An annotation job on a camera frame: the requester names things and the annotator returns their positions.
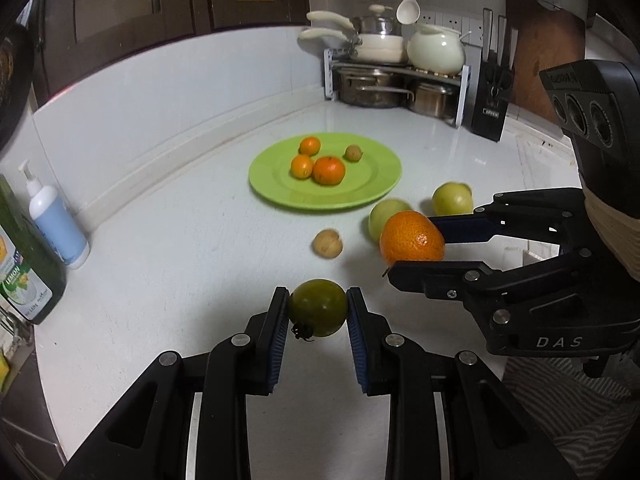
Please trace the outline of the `green apple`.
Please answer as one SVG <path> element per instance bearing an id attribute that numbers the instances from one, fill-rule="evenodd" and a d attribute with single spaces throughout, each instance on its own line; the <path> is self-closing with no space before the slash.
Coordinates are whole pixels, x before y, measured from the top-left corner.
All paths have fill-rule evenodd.
<path id="1" fill-rule="evenodd" d="M 472 190 L 463 182 L 446 182 L 432 196 L 436 216 L 470 214 L 474 209 Z"/>
<path id="2" fill-rule="evenodd" d="M 373 243 L 378 244 L 386 222 L 398 212 L 411 210 L 411 206 L 399 198 L 386 198 L 378 202 L 370 211 L 368 231 Z"/>

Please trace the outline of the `rough-skinned orange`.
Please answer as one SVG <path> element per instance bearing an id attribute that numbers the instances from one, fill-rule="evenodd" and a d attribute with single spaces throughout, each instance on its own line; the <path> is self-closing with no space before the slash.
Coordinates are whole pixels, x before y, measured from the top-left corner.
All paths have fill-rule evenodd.
<path id="1" fill-rule="evenodd" d="M 413 210 L 391 216 L 378 244 L 388 266 L 399 261 L 442 261 L 445 255 L 442 233 L 424 214 Z"/>

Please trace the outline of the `dark green tomato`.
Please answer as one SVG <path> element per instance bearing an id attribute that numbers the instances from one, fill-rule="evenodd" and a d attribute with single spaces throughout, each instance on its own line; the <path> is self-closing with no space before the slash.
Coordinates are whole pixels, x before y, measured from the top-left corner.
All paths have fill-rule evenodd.
<path id="1" fill-rule="evenodd" d="M 332 336 L 345 323 L 347 310 L 344 289 L 324 278 L 298 285 L 288 300 L 288 317 L 297 339 Z"/>

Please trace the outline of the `large orange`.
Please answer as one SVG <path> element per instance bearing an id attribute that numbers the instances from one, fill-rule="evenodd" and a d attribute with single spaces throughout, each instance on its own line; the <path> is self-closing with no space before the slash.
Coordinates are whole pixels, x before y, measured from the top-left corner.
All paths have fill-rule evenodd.
<path id="1" fill-rule="evenodd" d="M 290 173 L 297 180 L 306 180 L 314 172 L 314 160 L 306 154 L 298 154 L 291 160 Z"/>

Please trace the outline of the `small orange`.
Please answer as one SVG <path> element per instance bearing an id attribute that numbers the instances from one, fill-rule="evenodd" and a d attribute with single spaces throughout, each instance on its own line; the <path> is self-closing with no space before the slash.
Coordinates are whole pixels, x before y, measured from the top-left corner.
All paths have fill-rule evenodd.
<path id="1" fill-rule="evenodd" d="M 316 136 L 306 136 L 298 146 L 299 154 L 312 157 L 317 155 L 321 148 L 321 142 Z"/>

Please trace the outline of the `brown walnut on counter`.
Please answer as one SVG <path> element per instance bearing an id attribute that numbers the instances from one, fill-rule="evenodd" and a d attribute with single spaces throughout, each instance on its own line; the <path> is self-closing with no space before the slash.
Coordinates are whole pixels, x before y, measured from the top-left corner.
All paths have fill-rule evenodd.
<path id="1" fill-rule="evenodd" d="M 314 237 L 311 246 L 318 256 L 326 259 L 334 259 L 341 255 L 343 251 L 343 242 L 340 233 L 334 229 L 320 231 Z"/>

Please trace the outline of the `small steel pot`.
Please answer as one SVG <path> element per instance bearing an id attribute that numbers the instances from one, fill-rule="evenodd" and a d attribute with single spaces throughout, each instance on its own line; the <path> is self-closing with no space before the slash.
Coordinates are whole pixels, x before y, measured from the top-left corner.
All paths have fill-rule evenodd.
<path id="1" fill-rule="evenodd" d="M 454 92 L 442 84 L 420 82 L 413 90 L 409 110 L 442 120 L 454 118 Z"/>

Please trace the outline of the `small brown walnut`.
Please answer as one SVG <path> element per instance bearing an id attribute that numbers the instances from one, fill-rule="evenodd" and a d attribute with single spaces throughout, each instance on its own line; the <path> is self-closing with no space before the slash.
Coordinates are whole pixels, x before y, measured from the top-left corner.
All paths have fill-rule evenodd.
<path id="1" fill-rule="evenodd" d="M 362 159 L 363 151 L 357 144 L 350 144 L 344 151 L 344 159 L 348 162 L 359 162 Z"/>

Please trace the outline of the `black knife block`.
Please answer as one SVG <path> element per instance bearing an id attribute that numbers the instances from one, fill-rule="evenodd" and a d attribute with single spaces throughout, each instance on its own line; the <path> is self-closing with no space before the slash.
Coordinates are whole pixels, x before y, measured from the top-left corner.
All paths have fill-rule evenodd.
<path id="1" fill-rule="evenodd" d="M 504 15 L 483 9 L 483 44 L 480 72 L 472 114 L 471 131 L 477 136 L 499 142 L 514 84 L 514 58 L 518 30 Z"/>

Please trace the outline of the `white metal pot rack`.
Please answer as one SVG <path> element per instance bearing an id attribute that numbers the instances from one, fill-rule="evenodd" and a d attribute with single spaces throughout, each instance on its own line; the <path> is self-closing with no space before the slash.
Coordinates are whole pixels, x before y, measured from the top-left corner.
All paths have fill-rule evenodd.
<path id="1" fill-rule="evenodd" d="M 326 94 L 326 98 L 331 101 L 339 101 L 337 95 L 337 78 L 333 75 L 333 71 L 340 67 L 378 68 L 379 70 L 400 75 L 405 79 L 407 88 L 412 92 L 420 82 L 442 84 L 443 86 L 449 87 L 454 92 L 454 118 L 441 120 L 456 128 L 462 126 L 466 94 L 470 88 L 471 80 L 471 67 L 469 65 L 463 66 L 457 76 L 444 76 L 427 72 L 426 70 L 418 70 L 410 65 L 355 62 L 351 60 L 343 50 L 326 49 L 323 52 L 324 93 Z"/>

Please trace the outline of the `mandarin on plate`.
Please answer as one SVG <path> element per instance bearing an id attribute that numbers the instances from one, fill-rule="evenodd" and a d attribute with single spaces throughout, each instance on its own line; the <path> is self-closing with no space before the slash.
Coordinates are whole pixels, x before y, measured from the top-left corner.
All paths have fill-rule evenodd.
<path id="1" fill-rule="evenodd" d="M 314 162 L 312 178 L 320 185 L 333 186 L 340 184 L 346 174 L 346 167 L 335 156 L 323 156 Z"/>

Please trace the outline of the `steel pot under rack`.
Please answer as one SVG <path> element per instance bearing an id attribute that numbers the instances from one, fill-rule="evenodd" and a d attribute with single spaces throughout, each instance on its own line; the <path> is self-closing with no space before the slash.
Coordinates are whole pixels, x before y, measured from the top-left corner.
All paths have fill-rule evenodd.
<path id="1" fill-rule="evenodd" d="M 340 67 L 333 75 L 337 78 L 338 99 L 352 106 L 402 107 L 414 98 L 404 78 L 378 68 Z"/>

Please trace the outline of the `white ceramic pot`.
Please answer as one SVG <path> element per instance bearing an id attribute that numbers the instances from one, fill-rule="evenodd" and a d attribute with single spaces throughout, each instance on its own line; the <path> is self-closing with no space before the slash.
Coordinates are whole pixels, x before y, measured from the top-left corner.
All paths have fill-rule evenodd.
<path id="1" fill-rule="evenodd" d="M 410 64 L 418 70 L 426 70 L 444 76 L 457 76 L 465 63 L 461 39 L 468 36 L 457 29 L 416 23 L 416 30 L 407 44 Z"/>

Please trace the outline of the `lime green plate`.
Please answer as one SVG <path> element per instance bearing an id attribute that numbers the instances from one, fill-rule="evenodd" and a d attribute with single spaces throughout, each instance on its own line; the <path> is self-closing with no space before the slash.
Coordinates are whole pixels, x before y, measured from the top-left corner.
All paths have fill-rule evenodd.
<path id="1" fill-rule="evenodd" d="M 399 157 L 384 144 L 352 133 L 293 136 L 259 153 L 250 186 L 276 205 L 339 210 L 367 205 L 390 192 L 402 174 Z"/>

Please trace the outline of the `wooden cutting board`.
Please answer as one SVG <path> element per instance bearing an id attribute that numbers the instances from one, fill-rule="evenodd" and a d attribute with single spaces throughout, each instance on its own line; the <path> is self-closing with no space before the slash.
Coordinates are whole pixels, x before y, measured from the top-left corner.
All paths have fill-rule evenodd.
<path id="1" fill-rule="evenodd" d="M 506 18 L 518 30 L 512 103 L 556 122 L 539 72 L 585 56 L 585 21 L 538 0 L 506 0 Z"/>

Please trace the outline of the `cream saucepan lower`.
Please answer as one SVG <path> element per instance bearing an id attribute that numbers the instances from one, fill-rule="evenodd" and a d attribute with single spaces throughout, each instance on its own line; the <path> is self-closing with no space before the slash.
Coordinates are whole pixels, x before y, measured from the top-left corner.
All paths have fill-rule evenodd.
<path id="1" fill-rule="evenodd" d="M 315 40 L 334 38 L 341 43 L 355 62 L 378 63 L 378 64 L 406 64 L 408 55 L 405 48 L 404 38 L 395 35 L 377 34 L 351 34 L 339 30 L 309 27 L 303 29 L 299 34 L 300 40 Z"/>

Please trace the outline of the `cream saucepan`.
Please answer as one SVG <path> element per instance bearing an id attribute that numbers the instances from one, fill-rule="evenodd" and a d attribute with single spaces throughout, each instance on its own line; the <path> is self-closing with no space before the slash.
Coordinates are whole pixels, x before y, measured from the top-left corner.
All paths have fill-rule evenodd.
<path id="1" fill-rule="evenodd" d="M 303 29 L 299 34 L 300 40 L 315 40 L 334 38 L 341 43 L 355 62 L 378 63 L 378 64 L 406 64 L 408 55 L 405 48 L 404 38 L 395 35 L 377 34 L 351 34 L 339 30 L 309 27 Z"/>
<path id="2" fill-rule="evenodd" d="M 340 28 L 340 32 L 346 32 L 347 35 L 358 34 L 355 29 L 353 18 L 348 18 L 342 14 L 338 14 L 331 11 L 310 11 L 306 14 L 306 18 L 310 22 L 329 22 L 337 25 Z"/>

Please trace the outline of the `white plastic ladle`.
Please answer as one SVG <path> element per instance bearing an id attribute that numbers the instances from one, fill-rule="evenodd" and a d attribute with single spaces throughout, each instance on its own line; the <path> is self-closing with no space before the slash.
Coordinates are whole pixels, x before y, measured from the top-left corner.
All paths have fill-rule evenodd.
<path id="1" fill-rule="evenodd" d="M 401 25 L 413 25 L 421 16 L 418 0 L 401 0 L 396 9 L 396 20 Z"/>

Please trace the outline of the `steel pot with lid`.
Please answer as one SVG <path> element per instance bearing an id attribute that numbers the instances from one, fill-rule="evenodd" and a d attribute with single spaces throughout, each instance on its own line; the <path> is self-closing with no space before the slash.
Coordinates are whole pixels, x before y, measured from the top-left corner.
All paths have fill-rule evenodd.
<path id="1" fill-rule="evenodd" d="M 396 21 L 393 9 L 379 3 L 372 3 L 368 7 L 369 13 L 352 19 L 358 34 L 398 36 L 401 29 Z"/>

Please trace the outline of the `green dish soap bottle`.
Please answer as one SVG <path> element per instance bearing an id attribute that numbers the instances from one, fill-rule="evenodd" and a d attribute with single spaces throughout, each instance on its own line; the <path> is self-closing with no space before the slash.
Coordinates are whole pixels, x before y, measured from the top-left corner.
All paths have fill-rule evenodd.
<path id="1" fill-rule="evenodd" d="M 1 295 L 29 323 L 40 324 L 61 300 L 66 271 L 1 176 Z"/>

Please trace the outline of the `yellow sponge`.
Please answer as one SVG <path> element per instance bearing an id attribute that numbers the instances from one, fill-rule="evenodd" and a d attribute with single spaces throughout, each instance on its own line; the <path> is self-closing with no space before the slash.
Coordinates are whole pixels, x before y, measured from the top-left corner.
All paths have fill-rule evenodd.
<path id="1" fill-rule="evenodd" d="M 6 356 L 3 350 L 0 350 L 0 390 L 3 389 L 4 384 L 9 378 L 11 373 L 11 364 L 9 358 Z"/>

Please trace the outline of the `white blue pump bottle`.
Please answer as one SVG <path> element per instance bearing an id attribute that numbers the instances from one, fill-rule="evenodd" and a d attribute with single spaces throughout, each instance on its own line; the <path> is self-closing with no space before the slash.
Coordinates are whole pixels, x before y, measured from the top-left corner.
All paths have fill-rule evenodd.
<path id="1" fill-rule="evenodd" d="M 62 263 L 70 269 L 78 269 L 90 254 L 88 238 L 66 209 L 58 190 L 43 184 L 28 164 L 29 161 L 24 160 L 18 170 L 26 180 L 30 218 Z"/>

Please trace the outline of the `cream saucepan upper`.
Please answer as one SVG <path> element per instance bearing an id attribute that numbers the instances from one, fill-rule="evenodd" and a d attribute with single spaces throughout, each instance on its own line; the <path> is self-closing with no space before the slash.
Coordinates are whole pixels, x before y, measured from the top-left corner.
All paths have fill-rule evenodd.
<path id="1" fill-rule="evenodd" d="M 342 14 L 338 14 L 331 11 L 310 11 L 306 14 L 306 18 L 310 22 L 329 22 L 337 25 L 340 28 L 340 32 L 346 32 L 347 35 L 358 34 L 355 29 L 353 18 L 348 18 Z"/>

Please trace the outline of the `dark wooden window frame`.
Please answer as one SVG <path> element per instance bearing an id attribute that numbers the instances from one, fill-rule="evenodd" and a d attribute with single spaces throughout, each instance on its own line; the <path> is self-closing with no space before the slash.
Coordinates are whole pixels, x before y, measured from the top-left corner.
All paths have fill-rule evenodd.
<path id="1" fill-rule="evenodd" d="M 309 0 L 32 0 L 35 100 L 131 55 L 223 30 L 303 25 Z"/>

